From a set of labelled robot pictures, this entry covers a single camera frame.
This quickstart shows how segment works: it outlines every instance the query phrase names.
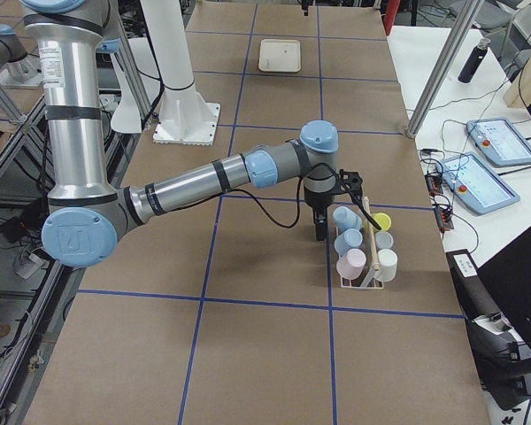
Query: black monitor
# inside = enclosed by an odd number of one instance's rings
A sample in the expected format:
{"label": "black monitor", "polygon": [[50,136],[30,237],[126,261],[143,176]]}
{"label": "black monitor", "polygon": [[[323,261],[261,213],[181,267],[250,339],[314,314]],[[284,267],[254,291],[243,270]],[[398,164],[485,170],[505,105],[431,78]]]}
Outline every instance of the black monitor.
{"label": "black monitor", "polygon": [[531,227],[480,267],[478,276],[531,348]]}

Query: white sticker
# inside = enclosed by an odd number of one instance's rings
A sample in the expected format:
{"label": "white sticker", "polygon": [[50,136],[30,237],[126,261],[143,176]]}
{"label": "white sticker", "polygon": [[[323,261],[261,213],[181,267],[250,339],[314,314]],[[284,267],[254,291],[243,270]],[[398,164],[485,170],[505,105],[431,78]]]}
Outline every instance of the white sticker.
{"label": "white sticker", "polygon": [[455,255],[454,260],[457,262],[458,268],[460,269],[464,277],[478,275],[476,269],[474,268],[474,264],[472,264],[470,257],[468,257],[466,254]]}
{"label": "white sticker", "polygon": [[62,89],[65,87],[63,58],[59,47],[43,47],[39,49],[42,62],[43,88]]}

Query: yellow object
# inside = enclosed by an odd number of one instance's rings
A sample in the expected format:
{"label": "yellow object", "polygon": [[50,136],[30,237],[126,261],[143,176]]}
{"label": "yellow object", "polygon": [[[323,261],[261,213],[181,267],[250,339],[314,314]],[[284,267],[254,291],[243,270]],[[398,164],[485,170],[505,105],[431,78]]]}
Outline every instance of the yellow object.
{"label": "yellow object", "polygon": [[391,217],[389,217],[386,213],[377,212],[376,214],[373,214],[372,217],[375,222],[380,225],[381,230],[384,232],[387,232],[391,228]]}

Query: black bottle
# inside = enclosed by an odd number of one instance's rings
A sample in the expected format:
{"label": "black bottle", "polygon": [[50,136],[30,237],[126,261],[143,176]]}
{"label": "black bottle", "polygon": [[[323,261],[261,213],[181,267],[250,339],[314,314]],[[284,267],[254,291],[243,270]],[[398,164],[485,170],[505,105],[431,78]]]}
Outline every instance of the black bottle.
{"label": "black bottle", "polygon": [[458,76],[458,80],[460,82],[470,82],[472,77],[474,77],[474,73],[478,69],[478,66],[480,66],[481,61],[486,56],[486,53],[488,53],[489,43],[490,40],[488,38],[482,38],[480,42],[478,42],[478,45],[473,48],[472,52],[470,53],[470,57],[466,61],[462,71],[460,71],[460,75]]}

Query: white table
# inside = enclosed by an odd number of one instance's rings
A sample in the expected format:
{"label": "white table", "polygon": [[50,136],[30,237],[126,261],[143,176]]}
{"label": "white table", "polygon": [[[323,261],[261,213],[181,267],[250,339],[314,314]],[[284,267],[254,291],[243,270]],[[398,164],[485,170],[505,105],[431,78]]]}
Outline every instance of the white table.
{"label": "white table", "polygon": [[[401,84],[405,108],[410,114],[425,88],[448,33],[448,28],[393,27],[389,36],[389,47],[396,66],[397,78]],[[491,52],[486,55],[470,83],[464,84],[458,81],[458,74],[462,66],[480,39],[481,34],[478,30],[470,31],[450,67],[433,107],[447,104],[456,99],[481,97],[500,88],[504,82],[505,84],[495,95],[492,93],[480,100],[465,100],[430,111],[415,139],[418,149],[443,150],[445,147],[451,151],[477,152],[472,141],[467,140],[465,126],[453,122],[447,123],[444,128],[445,146],[443,147],[440,133],[445,120],[467,122],[479,118],[505,117],[512,122],[518,122],[530,119],[527,110],[511,109],[505,105],[503,96],[510,83]],[[516,124],[516,127],[525,137],[531,136],[531,120]],[[454,155],[454,153],[446,153],[446,157]],[[513,168],[519,167],[504,167],[496,170],[501,173]],[[508,174],[504,176],[504,179],[521,196],[521,200],[517,204],[486,215],[476,216],[466,210],[462,203],[456,199],[453,203],[454,213],[468,220],[480,236],[478,248],[472,254],[478,266],[492,258],[531,225],[531,169]],[[452,199],[450,192],[445,191],[445,194],[449,196],[449,199]],[[457,218],[454,218],[454,225],[455,229],[447,232],[444,236],[442,241],[444,250],[454,251],[464,248],[472,250],[476,243],[473,231]],[[485,393],[485,398],[492,424],[501,423],[505,416],[514,416],[514,423],[522,423],[527,402],[519,406],[522,409],[520,413],[512,413],[499,409],[488,393]],[[531,414],[527,425],[531,425]]]}

